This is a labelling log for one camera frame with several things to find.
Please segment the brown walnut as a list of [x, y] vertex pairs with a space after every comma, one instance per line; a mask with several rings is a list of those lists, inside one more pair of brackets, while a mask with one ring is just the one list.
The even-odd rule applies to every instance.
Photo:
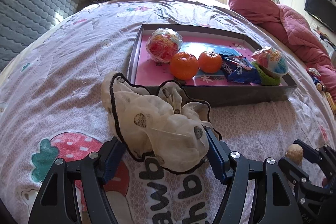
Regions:
[[302, 166], [303, 148], [299, 144], [291, 144], [286, 150], [286, 157], [298, 166]]

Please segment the blue white toy egg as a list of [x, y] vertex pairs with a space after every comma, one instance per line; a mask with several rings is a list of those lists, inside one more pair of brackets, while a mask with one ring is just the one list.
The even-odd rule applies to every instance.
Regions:
[[274, 47], [267, 46], [255, 51], [251, 58], [266, 74], [273, 78], [281, 78], [288, 73], [285, 57]]

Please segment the blue Oreo snack packet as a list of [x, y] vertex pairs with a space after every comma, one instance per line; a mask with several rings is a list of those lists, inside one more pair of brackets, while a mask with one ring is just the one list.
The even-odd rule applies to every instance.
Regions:
[[222, 58], [222, 67], [226, 79], [239, 84], [261, 84], [257, 69], [243, 56]]

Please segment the cream cloth with black trim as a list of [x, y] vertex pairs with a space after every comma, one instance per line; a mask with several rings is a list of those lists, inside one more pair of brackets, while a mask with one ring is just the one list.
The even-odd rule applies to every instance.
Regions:
[[203, 164], [210, 149], [205, 128], [213, 129], [211, 106], [190, 98], [179, 83], [167, 81], [151, 94], [111, 71], [102, 82], [101, 100], [112, 135], [135, 161], [153, 156], [176, 174]]

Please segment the small orange mandarin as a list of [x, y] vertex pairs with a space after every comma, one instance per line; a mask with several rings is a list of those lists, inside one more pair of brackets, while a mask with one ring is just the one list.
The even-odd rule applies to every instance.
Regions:
[[198, 63], [204, 73], [214, 74], [221, 69], [222, 57], [218, 53], [205, 51], [200, 54]]

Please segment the large orange mandarin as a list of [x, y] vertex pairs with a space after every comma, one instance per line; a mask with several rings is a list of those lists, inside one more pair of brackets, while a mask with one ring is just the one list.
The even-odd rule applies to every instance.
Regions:
[[199, 70], [197, 58], [187, 52], [176, 53], [170, 61], [170, 72], [179, 80], [192, 79]]

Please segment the red blue toy egg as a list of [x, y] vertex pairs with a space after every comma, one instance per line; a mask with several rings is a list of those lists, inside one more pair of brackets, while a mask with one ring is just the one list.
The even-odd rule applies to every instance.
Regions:
[[148, 38], [146, 50], [156, 63], [169, 63], [182, 44], [183, 37], [179, 33], [171, 28], [159, 28]]

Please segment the small toy figure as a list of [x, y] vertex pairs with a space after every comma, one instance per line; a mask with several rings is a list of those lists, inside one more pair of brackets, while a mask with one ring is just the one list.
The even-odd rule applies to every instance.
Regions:
[[326, 86], [322, 82], [321, 74], [315, 68], [308, 68], [307, 73], [310, 75], [311, 79], [313, 80], [315, 87], [319, 92], [325, 92]]

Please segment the white drawer cabinet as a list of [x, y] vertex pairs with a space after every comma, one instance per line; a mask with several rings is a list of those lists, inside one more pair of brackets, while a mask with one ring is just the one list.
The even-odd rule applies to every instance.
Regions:
[[330, 41], [329, 37], [324, 34], [323, 32], [320, 32], [319, 30], [313, 30], [319, 41], [323, 44], [323, 46], [326, 48], [327, 53], [332, 61], [335, 60], [335, 44]]

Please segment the shallow grey cardboard box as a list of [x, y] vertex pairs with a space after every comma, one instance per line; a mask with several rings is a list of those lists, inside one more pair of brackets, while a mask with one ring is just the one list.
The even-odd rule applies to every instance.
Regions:
[[179, 84], [213, 107], [284, 101], [297, 87], [278, 50], [246, 34], [186, 24], [143, 24], [127, 79], [152, 93]]

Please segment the pink children's book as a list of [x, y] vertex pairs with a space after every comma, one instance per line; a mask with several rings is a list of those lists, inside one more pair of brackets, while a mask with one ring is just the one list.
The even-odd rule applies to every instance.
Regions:
[[187, 86], [261, 83], [251, 61], [252, 51], [227, 39], [152, 34], [140, 38], [136, 52], [131, 79], [137, 85], [158, 86], [170, 80]]

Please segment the pink quilted blanket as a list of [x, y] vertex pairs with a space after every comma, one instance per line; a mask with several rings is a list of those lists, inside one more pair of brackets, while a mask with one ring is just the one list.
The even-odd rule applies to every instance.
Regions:
[[272, 0], [229, 0], [228, 6], [251, 23], [268, 31], [308, 68], [317, 69], [327, 91], [335, 99], [335, 68], [327, 50], [301, 14]]

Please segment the grey quilted headboard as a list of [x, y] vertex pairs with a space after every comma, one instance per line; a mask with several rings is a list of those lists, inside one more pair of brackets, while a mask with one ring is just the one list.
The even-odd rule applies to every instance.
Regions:
[[1, 68], [90, 0], [1, 0]]

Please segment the black wall television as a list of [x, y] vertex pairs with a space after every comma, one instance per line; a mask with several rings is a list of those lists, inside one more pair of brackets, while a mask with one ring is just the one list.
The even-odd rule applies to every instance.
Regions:
[[335, 33], [336, 6], [329, 0], [305, 0], [304, 10]]

